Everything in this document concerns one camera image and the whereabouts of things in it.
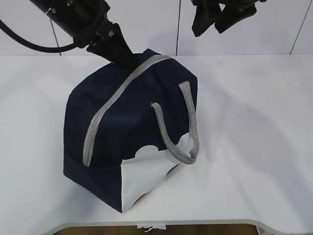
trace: insulated bag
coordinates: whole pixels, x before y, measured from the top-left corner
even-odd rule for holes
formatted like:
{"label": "insulated bag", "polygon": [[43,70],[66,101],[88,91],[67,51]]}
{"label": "insulated bag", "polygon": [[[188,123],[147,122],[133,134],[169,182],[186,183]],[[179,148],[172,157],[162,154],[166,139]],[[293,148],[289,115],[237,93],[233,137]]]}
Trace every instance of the insulated bag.
{"label": "insulated bag", "polygon": [[83,80],[65,115],[64,175],[119,212],[200,147],[197,78],[169,56],[137,56],[131,74],[109,64]]}

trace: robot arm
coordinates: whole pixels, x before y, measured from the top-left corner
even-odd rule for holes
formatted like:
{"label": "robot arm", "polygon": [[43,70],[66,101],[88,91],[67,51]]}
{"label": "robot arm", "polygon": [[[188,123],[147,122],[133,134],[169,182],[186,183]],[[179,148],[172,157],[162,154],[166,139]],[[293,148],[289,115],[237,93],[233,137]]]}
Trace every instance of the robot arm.
{"label": "robot arm", "polygon": [[[132,72],[138,66],[118,24],[108,20],[109,5],[104,0],[30,0],[73,38],[65,47],[41,47],[23,39],[0,20],[2,29],[12,39],[34,50],[59,53],[76,47],[85,48]],[[266,0],[192,0],[197,7],[192,30],[196,37],[212,24],[222,33],[235,23],[256,13],[255,3]]]}

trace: white table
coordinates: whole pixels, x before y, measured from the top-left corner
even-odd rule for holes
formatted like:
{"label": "white table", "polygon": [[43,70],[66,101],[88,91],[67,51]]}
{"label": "white table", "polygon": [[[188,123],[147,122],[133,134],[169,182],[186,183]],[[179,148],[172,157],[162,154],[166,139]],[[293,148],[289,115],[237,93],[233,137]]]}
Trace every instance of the white table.
{"label": "white table", "polygon": [[100,57],[0,57],[0,234],[249,223],[313,232],[313,55],[176,57],[199,78],[197,162],[120,214],[63,176],[71,90]]}

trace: white wall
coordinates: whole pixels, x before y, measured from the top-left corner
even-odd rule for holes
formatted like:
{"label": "white wall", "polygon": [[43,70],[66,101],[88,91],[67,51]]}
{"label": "white wall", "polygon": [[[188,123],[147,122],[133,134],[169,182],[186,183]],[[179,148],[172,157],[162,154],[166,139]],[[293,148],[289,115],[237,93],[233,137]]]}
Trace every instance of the white wall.
{"label": "white wall", "polygon": [[[211,27],[200,38],[191,25],[195,7],[181,0],[178,55],[288,54],[294,45],[311,0],[269,0],[258,3],[258,13],[220,35]],[[175,55],[179,0],[108,0],[109,19],[119,23],[131,49],[151,48]],[[27,40],[47,47],[56,42],[49,19],[28,0],[1,0],[0,19]],[[306,17],[293,53],[313,53],[313,6]],[[55,25],[59,45],[72,39]],[[0,31],[0,55],[42,55],[14,42]],[[90,55],[76,49],[63,55]]]}
{"label": "white wall", "polygon": [[310,6],[292,53],[313,54],[313,4]]}
{"label": "white wall", "polygon": [[182,0],[178,55],[289,54],[311,0],[268,0],[256,15],[220,35],[212,26],[201,37],[191,30],[195,8]]}
{"label": "white wall", "polygon": [[[32,43],[56,47],[49,18],[28,0],[0,0],[0,19]],[[28,49],[0,30],[0,55],[44,54]]]}

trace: bag handle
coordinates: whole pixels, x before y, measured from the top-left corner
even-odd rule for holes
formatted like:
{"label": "bag handle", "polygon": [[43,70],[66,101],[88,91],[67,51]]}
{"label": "bag handle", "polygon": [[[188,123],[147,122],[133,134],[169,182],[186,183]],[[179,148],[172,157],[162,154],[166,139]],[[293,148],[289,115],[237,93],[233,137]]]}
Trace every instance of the bag handle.
{"label": "bag handle", "polygon": [[184,153],[181,149],[179,149],[170,139],[167,133],[166,125],[164,122],[164,115],[162,107],[158,103],[153,103],[151,106],[155,110],[157,124],[159,126],[162,139],[165,143],[165,146],[170,151],[170,153],[180,162],[184,164],[191,165],[196,162],[197,155],[200,148],[199,142],[199,135],[198,135],[198,128],[197,128],[197,118],[196,118],[196,109],[192,99],[190,83],[188,81],[179,84],[181,92],[184,96],[187,110],[188,110],[188,117],[189,117],[189,135],[194,141],[194,147],[190,150],[188,156]]}

